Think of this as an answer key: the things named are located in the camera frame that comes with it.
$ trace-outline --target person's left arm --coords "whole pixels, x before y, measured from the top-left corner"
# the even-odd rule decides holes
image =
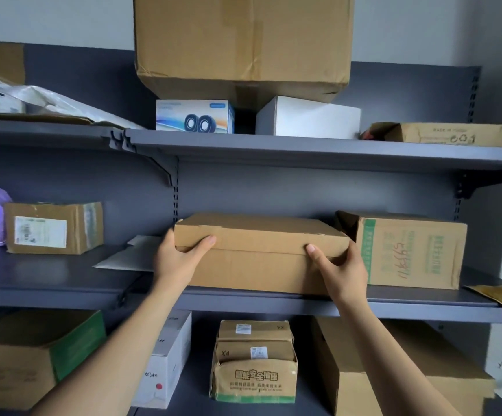
[[[41,399],[31,416],[126,416],[160,330],[195,267],[214,245],[208,236],[183,253],[170,229],[158,248],[149,295],[108,341]]]

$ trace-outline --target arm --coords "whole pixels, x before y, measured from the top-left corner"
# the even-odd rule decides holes
[[[307,252],[319,267],[330,297],[351,326],[353,340],[384,416],[460,416],[403,351],[366,300],[368,274],[355,242],[341,266],[314,245]]]
[[[154,261],[153,287],[142,304],[102,347],[50,391],[32,416],[126,416],[160,330],[195,267],[216,238],[187,253],[174,248],[170,229]]]

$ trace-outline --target white box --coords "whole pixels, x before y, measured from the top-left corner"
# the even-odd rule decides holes
[[[157,130],[234,132],[234,110],[227,100],[157,100]]]
[[[191,312],[172,311],[132,400],[132,406],[165,409],[191,349]]]
[[[276,96],[256,115],[255,134],[357,139],[360,121],[359,108]]]

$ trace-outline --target black speaker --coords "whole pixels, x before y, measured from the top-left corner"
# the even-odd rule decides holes
[[[215,132],[216,121],[210,115],[202,115],[197,122],[197,132]]]
[[[197,121],[198,118],[195,114],[189,114],[185,117],[185,122],[183,123],[185,131],[197,131]]]

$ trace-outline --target person's right arm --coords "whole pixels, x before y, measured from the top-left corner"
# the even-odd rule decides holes
[[[368,274],[361,251],[350,242],[341,266],[316,246],[307,252],[324,277],[331,299],[352,329],[352,336],[384,416],[460,416],[373,314],[366,300]]]

